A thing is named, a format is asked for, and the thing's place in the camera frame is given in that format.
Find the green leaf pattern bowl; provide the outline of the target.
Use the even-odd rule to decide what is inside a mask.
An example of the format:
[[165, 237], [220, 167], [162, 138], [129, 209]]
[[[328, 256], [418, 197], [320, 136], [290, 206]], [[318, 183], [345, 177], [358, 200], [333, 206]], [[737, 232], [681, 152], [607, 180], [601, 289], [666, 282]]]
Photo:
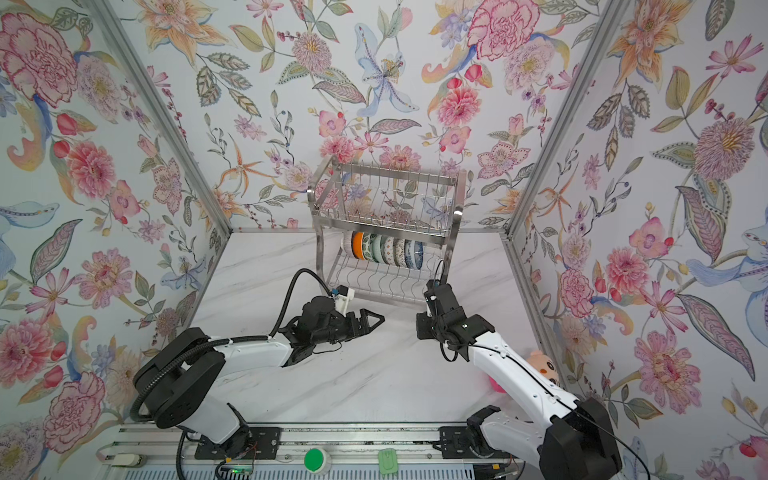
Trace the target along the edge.
[[364, 233], [363, 234], [362, 254], [363, 254], [363, 258], [366, 261], [369, 261], [369, 262], [374, 262], [375, 261], [375, 257], [374, 257], [374, 254], [373, 254], [373, 243], [374, 243], [375, 239], [376, 239], [376, 235], [375, 234], [371, 234], [371, 233]]

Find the white lattice pattern bowl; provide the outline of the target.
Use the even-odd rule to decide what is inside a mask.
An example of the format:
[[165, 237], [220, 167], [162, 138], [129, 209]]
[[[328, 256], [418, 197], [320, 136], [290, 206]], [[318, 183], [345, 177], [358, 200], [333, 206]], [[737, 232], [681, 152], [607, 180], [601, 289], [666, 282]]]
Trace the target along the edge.
[[406, 268], [407, 267], [407, 261], [406, 261], [406, 240], [402, 238], [397, 238], [394, 241], [394, 257], [395, 257], [395, 264], [399, 268]]

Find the white bowl orange outside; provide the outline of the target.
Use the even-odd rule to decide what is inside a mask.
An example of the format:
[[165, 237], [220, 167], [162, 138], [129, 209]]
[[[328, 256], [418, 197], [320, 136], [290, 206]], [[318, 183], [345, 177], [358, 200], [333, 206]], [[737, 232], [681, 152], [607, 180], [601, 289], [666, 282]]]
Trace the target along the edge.
[[365, 255], [363, 252], [364, 234], [361, 232], [353, 232], [351, 235], [351, 248], [353, 256], [356, 259], [364, 260]]

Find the grey striped bowl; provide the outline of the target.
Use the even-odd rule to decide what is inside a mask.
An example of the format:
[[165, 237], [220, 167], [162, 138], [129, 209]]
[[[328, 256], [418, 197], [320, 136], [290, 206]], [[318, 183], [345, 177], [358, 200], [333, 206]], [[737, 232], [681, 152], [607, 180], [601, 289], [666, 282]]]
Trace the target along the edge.
[[342, 237], [341, 246], [345, 255], [353, 257], [353, 233], [351, 231], [345, 231]]

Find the pale green bowl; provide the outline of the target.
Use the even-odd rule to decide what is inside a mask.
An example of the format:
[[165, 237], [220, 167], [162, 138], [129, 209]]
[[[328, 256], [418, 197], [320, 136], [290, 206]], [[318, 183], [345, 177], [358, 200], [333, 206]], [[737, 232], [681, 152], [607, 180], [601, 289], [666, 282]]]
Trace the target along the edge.
[[373, 259], [376, 263], [383, 264], [385, 262], [383, 250], [382, 250], [383, 236], [379, 234], [371, 235], [371, 250]]

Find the stainless steel dish rack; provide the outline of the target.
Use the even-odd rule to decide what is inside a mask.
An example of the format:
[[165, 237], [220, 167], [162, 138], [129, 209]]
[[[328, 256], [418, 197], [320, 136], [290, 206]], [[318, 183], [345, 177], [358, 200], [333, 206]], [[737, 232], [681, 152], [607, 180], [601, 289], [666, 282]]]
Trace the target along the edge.
[[[366, 299], [418, 302], [429, 280], [446, 283], [464, 214], [467, 174], [407, 171], [326, 159], [307, 190], [315, 270], [330, 286]], [[420, 241], [421, 270], [348, 257], [345, 231]]]

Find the blue floral bowl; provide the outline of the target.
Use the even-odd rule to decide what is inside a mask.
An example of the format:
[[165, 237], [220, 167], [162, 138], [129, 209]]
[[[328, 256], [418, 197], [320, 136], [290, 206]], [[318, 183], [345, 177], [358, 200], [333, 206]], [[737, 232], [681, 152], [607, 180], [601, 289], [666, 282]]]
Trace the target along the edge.
[[421, 270], [424, 262], [423, 243], [406, 239], [404, 242], [404, 258], [408, 269]]

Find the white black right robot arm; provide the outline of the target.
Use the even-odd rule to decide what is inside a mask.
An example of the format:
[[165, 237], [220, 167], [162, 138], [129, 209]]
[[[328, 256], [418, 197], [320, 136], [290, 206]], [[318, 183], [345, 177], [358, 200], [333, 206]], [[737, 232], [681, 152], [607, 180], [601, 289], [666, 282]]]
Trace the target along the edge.
[[580, 400], [517, 354], [480, 315], [469, 316], [452, 287], [430, 280], [427, 310], [416, 319], [417, 336], [436, 340], [490, 376], [522, 408], [523, 418], [489, 405], [463, 428], [442, 427], [439, 447], [446, 459], [492, 459], [509, 454], [537, 465], [546, 479], [611, 479], [623, 469], [624, 442], [613, 432], [606, 408]]

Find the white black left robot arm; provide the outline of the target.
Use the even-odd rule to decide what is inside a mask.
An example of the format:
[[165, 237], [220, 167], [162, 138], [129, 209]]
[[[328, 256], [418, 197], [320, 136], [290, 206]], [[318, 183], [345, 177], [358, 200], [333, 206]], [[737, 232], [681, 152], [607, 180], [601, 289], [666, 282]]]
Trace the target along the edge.
[[212, 394], [214, 383], [237, 372], [295, 366], [320, 345], [339, 346], [384, 324], [384, 316], [368, 309], [351, 311], [353, 297], [352, 289], [330, 288], [301, 268], [268, 334], [213, 338], [198, 327], [184, 331], [134, 375], [131, 420], [177, 427], [229, 457], [244, 455], [256, 436], [234, 405]]

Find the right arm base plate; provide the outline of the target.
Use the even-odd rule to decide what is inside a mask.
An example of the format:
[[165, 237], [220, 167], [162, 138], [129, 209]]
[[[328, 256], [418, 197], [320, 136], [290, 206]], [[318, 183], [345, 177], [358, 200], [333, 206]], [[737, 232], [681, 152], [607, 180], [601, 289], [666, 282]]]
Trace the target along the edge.
[[514, 458], [507, 452], [491, 449], [469, 426], [441, 426], [438, 435], [437, 450], [443, 459], [510, 461]]

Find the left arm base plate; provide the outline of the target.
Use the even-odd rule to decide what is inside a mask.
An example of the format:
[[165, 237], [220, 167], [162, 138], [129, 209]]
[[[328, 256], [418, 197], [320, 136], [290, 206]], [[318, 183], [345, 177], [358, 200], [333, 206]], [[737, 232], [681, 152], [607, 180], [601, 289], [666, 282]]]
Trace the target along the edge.
[[202, 437], [194, 453], [195, 460], [275, 460], [280, 446], [280, 427], [241, 428], [229, 440], [215, 444]]

